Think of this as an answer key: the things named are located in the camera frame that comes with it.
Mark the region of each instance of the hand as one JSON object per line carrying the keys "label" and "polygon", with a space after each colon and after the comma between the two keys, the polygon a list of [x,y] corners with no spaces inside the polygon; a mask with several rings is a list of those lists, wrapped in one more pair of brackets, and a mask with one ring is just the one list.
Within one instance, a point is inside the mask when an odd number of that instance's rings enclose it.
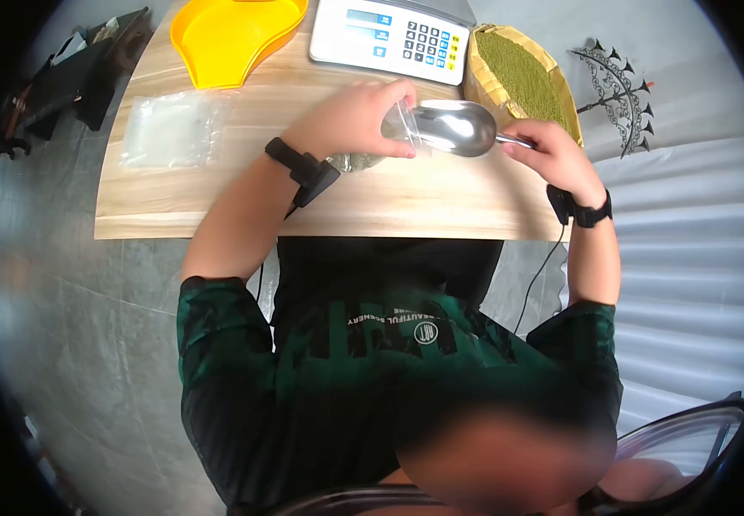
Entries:
{"label": "hand", "polygon": [[592,163],[556,122],[517,120],[502,132],[535,142],[537,150],[518,144],[503,144],[504,152],[540,174],[553,187],[572,193],[579,206],[597,210],[607,201],[604,184]]}
{"label": "hand", "polygon": [[401,98],[410,108],[415,106],[417,93],[409,79],[353,83],[294,122],[281,138],[299,153],[308,152],[319,160],[347,153],[414,158],[410,144],[380,134],[387,111]]}

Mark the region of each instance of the black wrist device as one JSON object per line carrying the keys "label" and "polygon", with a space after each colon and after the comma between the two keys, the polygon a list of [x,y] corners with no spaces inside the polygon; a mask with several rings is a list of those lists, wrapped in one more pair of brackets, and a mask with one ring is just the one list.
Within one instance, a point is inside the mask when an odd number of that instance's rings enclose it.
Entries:
{"label": "black wrist device", "polygon": [[592,228],[605,217],[613,218],[613,205],[609,199],[609,190],[604,191],[607,192],[607,201],[599,210],[577,205],[572,193],[552,185],[547,185],[547,198],[558,217],[558,222],[567,225],[572,217],[579,227]]}
{"label": "black wrist device", "polygon": [[300,185],[294,196],[295,207],[303,208],[340,177],[340,172],[329,162],[318,162],[309,153],[300,154],[279,137],[272,139],[265,151],[271,159],[288,167],[292,180]]}

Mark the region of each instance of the bag of green seeds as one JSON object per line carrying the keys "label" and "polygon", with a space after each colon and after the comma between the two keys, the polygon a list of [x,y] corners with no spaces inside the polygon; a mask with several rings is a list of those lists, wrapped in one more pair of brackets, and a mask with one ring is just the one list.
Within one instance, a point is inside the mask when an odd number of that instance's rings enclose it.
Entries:
{"label": "bag of green seeds", "polygon": [[573,94],[546,50],[510,26],[481,25],[469,38],[463,96],[498,126],[516,118],[555,120],[583,145]]}

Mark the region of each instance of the gray tile floor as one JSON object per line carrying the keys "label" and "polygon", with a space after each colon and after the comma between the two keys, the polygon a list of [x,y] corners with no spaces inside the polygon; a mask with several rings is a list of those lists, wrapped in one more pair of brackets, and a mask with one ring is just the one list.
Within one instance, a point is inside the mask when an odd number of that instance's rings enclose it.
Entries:
{"label": "gray tile floor", "polygon": [[[0,383],[100,514],[223,514],[180,418],[175,306],[188,241],[93,238],[127,83],[101,130],[67,113],[30,156],[0,157]],[[551,246],[506,242],[483,311],[513,328]],[[565,258],[559,246],[533,285],[520,335],[560,310]],[[259,299],[266,316],[278,273],[273,253]]]}

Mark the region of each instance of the clear plastic bag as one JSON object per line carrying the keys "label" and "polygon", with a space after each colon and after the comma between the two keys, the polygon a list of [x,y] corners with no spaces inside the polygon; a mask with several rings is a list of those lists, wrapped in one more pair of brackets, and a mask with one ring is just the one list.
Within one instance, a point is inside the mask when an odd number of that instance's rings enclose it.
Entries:
{"label": "clear plastic bag", "polygon": [[[431,154],[431,149],[420,139],[415,115],[409,109],[406,99],[401,99],[387,112],[380,132],[388,139],[409,142],[417,156]],[[372,168],[385,158],[375,154],[334,154],[326,158],[326,161],[341,172],[360,172]]]}
{"label": "clear plastic bag", "polygon": [[217,161],[235,95],[192,90],[134,98],[120,166],[194,168]]}

